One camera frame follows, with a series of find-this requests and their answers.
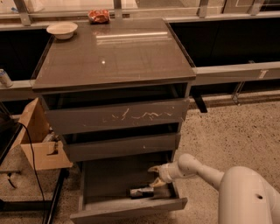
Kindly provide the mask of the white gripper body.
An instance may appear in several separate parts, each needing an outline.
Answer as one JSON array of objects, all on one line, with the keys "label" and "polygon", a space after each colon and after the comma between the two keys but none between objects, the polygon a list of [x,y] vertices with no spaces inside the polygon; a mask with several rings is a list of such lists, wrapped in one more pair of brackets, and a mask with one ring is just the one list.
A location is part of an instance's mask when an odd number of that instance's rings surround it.
[{"label": "white gripper body", "polygon": [[172,178],[173,164],[162,164],[159,167],[159,177],[165,183],[171,183],[173,181]]}]

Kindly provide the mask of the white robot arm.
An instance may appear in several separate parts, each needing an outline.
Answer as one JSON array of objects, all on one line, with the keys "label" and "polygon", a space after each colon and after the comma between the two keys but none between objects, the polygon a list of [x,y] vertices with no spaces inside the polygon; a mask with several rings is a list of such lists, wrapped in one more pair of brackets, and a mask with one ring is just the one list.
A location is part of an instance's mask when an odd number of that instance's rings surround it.
[{"label": "white robot arm", "polygon": [[280,224],[280,193],[259,173],[244,166],[225,172],[202,164],[190,154],[148,169],[158,177],[150,185],[163,186],[196,175],[219,192],[219,224]]}]

